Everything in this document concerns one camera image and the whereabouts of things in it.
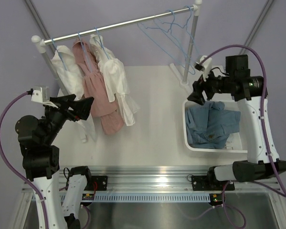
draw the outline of folded blue clothing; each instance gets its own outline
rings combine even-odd
[[[224,110],[223,102],[205,102],[185,111],[187,141],[194,148],[223,149],[239,132],[240,112]]]

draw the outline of dusty pink garment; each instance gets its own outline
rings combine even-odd
[[[91,53],[88,44],[85,41],[82,42],[85,46],[87,58],[78,39],[74,42],[73,53],[76,64],[78,64],[85,73],[85,97],[94,97],[91,115],[92,117],[101,118],[101,125],[106,135],[115,134],[123,127],[124,120],[117,113],[118,104],[116,100],[112,103],[109,102],[104,77],[98,69],[95,56]]]

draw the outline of metal rod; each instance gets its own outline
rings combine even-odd
[[[198,16],[193,16],[192,26],[191,26],[191,36],[192,36],[193,39],[195,39],[197,23],[198,23]],[[188,77],[188,74],[189,74],[192,48],[193,48],[193,45],[194,45],[194,41],[192,40],[192,38],[190,40],[189,48],[187,50],[187,57],[186,57],[186,61],[185,61],[185,70],[184,70],[182,83],[186,83],[187,82],[187,77]]]
[[[191,6],[190,9],[188,7],[186,7],[184,9],[175,10],[173,13],[174,14],[185,13],[185,12],[189,12],[190,10],[195,11],[196,10],[195,6],[194,5]],[[139,19],[134,19],[134,20],[131,20],[131,21],[125,21],[125,22],[121,22],[121,23],[117,23],[117,24],[113,24],[113,25],[107,25],[107,26],[104,26],[104,27],[99,27],[99,28],[97,28],[97,30],[98,31],[106,31],[106,30],[115,29],[115,28],[119,28],[119,27],[124,27],[124,26],[132,25],[132,24],[137,24],[137,23],[140,23],[140,22],[154,20],[154,19],[157,19],[157,18],[163,18],[163,17],[167,17],[167,16],[170,16],[170,15],[172,15],[171,12],[166,12],[166,13],[153,15],[153,16],[149,16],[149,17],[145,17],[145,18],[139,18]],[[87,31],[84,31],[84,32],[80,32],[79,34],[80,34],[80,36],[87,36],[87,35],[90,35],[90,34],[93,34],[93,33],[96,33],[95,29],[87,30]],[[77,37],[78,37],[78,34],[74,33],[74,34],[70,34],[70,35],[66,35],[66,36],[62,36],[62,37],[53,38],[53,41],[54,42],[61,42],[61,41],[74,39],[74,38],[77,38]],[[52,40],[48,39],[48,40],[44,40],[42,42],[42,45],[49,45],[51,43],[52,43]]]
[[[263,21],[265,20],[267,14],[269,13],[270,9],[273,6],[275,0],[268,0],[266,2],[266,4],[264,5],[262,11],[260,12],[260,14],[258,15],[258,18],[253,26],[253,28],[251,29],[244,45],[250,47],[253,39],[255,38],[255,36],[257,35],[257,32],[259,31],[259,29],[261,28],[261,25],[263,23]],[[239,52],[239,55],[243,55],[247,52],[247,49],[241,49]]]
[[[63,84],[63,82],[61,81],[56,69],[54,68],[53,66],[53,63],[51,62],[51,59],[49,58],[49,56],[47,55],[46,52],[42,53],[41,54],[43,59],[45,60],[46,64],[48,65],[49,69],[51,70],[52,74],[53,74],[53,77],[54,79],[57,81],[60,89],[61,89],[61,92],[63,93],[63,95],[68,95],[68,91],[65,87],[65,85]]]
[[[42,33],[42,36],[45,39],[50,39],[50,35],[49,32],[47,31],[44,22],[42,20],[42,18],[39,15],[39,12],[37,11],[34,3],[32,2],[32,0],[23,0],[25,5],[27,6],[30,14],[32,15],[33,20],[35,21],[35,23],[37,24],[40,32]],[[52,51],[52,53],[55,53],[55,48],[53,47],[53,45],[50,45],[50,49]]]

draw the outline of clothes rack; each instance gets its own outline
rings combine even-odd
[[[196,33],[196,28],[197,28],[197,21],[198,21],[198,16],[199,16],[199,12],[200,12],[200,6],[201,6],[202,0],[195,0],[195,4],[193,4],[191,7],[185,7],[179,10],[174,10],[174,11],[169,11],[169,12],[164,12],[161,14],[157,14],[157,15],[153,15],[153,16],[148,16],[148,17],[144,17],[144,18],[139,18],[139,19],[134,19],[134,20],[130,20],[130,21],[125,21],[125,22],[120,22],[117,24],[112,24],[112,25],[108,25],[108,26],[104,26],[104,27],[99,27],[97,28],[97,30],[99,32],[101,31],[107,31],[110,29],[116,29],[119,27],[124,27],[124,26],[128,26],[128,25],[133,25],[133,24],[137,24],[137,23],[142,23],[142,22],[146,22],[146,21],[151,21],[154,19],[159,19],[159,18],[164,18],[167,16],[171,16],[173,14],[180,14],[180,13],[185,13],[185,12],[189,12],[190,10],[193,11],[193,23],[192,23],[192,28],[191,28],[191,35],[193,38],[195,38],[195,33]],[[69,39],[74,39],[74,38],[78,38],[78,36],[87,36],[90,34],[94,34],[97,33],[96,29],[92,29],[92,30],[87,30],[87,31],[83,31],[80,33],[73,33],[73,34],[69,34],[69,35],[65,35],[62,37],[56,37],[53,38],[54,42],[62,42],[62,41],[66,41]],[[66,90],[64,84],[62,83],[61,79],[59,78],[59,75],[57,73],[57,71],[55,70],[55,68],[53,67],[51,60],[46,52],[45,47],[47,45],[51,45],[52,44],[52,40],[51,39],[47,39],[47,40],[43,40],[41,39],[39,36],[35,35],[32,37],[32,42],[36,45],[39,53],[42,55],[42,57],[44,58],[46,64],[48,65],[48,67],[50,68],[55,80],[57,80],[60,89],[62,91],[62,93],[64,95],[68,95],[68,91]],[[186,59],[186,66],[185,66],[185,71],[184,71],[184,75],[183,78],[181,80],[181,84],[187,84],[188,85],[188,72],[189,72],[189,62],[191,59],[191,54],[192,54],[192,49],[193,49],[193,40],[191,39],[189,42],[189,46],[188,46],[188,57]]]

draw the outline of white plastic bin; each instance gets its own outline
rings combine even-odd
[[[224,103],[225,110],[232,110],[232,111],[239,111],[237,103],[235,101],[221,101]],[[240,121],[240,132],[230,134],[231,139],[230,143],[227,143],[224,149],[201,149],[201,148],[193,148],[191,147],[187,142],[187,132],[186,132],[186,124],[185,124],[185,110],[189,107],[196,106],[197,104],[185,100],[183,102],[182,110],[183,110],[183,132],[184,132],[184,141],[186,147],[192,151],[193,154],[197,154],[197,156],[204,155],[205,156],[211,156],[211,157],[223,157],[223,158],[235,158],[244,156],[247,154],[247,141],[245,136],[245,130],[244,130],[244,120],[241,117]]]

